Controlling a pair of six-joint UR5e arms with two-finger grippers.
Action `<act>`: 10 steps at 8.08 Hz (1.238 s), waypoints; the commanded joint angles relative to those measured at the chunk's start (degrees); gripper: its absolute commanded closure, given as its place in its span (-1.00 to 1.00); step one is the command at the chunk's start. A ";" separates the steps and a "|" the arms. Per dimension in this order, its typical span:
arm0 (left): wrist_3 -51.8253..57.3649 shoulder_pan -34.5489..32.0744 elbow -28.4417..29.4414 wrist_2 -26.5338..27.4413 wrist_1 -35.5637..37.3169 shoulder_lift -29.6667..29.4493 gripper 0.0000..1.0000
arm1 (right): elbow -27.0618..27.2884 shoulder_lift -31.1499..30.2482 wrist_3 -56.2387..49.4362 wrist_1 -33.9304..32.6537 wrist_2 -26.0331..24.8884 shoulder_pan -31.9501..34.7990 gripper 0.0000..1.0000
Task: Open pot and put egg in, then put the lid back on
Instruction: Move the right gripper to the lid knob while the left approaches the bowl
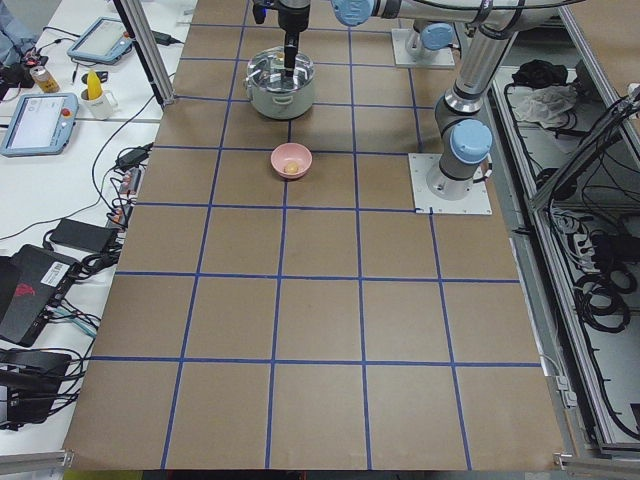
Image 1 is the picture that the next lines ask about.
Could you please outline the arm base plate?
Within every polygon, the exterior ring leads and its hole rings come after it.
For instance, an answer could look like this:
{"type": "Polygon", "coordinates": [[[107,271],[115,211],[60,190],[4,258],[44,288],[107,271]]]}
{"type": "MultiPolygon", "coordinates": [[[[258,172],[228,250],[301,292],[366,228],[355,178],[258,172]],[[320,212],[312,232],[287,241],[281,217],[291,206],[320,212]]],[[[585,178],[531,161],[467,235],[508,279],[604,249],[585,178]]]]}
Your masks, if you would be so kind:
{"type": "Polygon", "coordinates": [[[453,70],[455,60],[450,47],[426,49],[413,29],[393,29],[392,45],[397,67],[453,70]]]}
{"type": "Polygon", "coordinates": [[[492,208],[483,171],[486,162],[477,166],[470,180],[452,182],[440,175],[440,157],[435,153],[408,155],[415,212],[490,216],[492,208]]]}

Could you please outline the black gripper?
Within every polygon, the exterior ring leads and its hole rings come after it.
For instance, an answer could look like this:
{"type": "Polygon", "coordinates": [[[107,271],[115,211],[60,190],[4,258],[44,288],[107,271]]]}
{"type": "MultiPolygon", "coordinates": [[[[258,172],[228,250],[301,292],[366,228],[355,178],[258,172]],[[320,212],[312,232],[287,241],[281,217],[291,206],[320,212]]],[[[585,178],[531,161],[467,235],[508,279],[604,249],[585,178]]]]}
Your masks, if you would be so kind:
{"type": "Polygon", "coordinates": [[[279,0],[278,24],[285,33],[285,76],[293,76],[299,50],[299,33],[309,25],[310,0],[279,0]]]}

